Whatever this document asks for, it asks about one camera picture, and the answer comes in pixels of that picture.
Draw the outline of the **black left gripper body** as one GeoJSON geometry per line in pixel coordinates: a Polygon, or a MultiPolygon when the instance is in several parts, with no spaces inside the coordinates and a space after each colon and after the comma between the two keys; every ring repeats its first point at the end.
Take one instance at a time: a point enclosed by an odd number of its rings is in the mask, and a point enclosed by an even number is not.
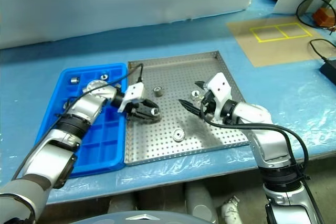
{"type": "Polygon", "coordinates": [[[143,105],[143,102],[140,103],[128,103],[125,106],[125,111],[127,113],[128,118],[135,118],[136,114],[140,114],[140,115],[147,115],[146,113],[142,112],[140,108],[145,107],[143,105]]]}

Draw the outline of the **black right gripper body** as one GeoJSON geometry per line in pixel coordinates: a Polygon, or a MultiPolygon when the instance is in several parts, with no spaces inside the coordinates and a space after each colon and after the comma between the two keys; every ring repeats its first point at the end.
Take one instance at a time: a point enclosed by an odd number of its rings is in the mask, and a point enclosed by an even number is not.
{"type": "Polygon", "coordinates": [[[206,116],[210,114],[211,116],[215,115],[216,110],[216,102],[215,102],[215,96],[211,90],[208,90],[202,101],[200,106],[200,117],[205,121],[206,116]]]}

